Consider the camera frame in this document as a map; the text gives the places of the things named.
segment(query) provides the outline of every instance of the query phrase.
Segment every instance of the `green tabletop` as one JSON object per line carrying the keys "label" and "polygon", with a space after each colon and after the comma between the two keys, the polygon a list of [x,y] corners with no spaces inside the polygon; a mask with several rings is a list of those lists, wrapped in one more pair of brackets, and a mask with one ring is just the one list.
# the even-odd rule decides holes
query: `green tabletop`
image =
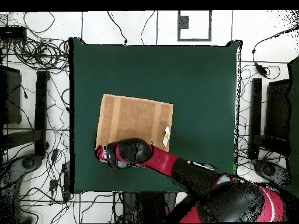
{"label": "green tabletop", "polygon": [[290,185],[283,187],[299,197],[299,57],[288,64],[288,72],[292,81],[292,86],[288,98],[291,103],[290,115],[290,157],[287,161],[292,182]]}
{"label": "green tabletop", "polygon": [[232,173],[237,49],[74,41],[74,192],[181,191],[150,169],[112,170],[94,156],[104,93],[173,104],[169,151]]}

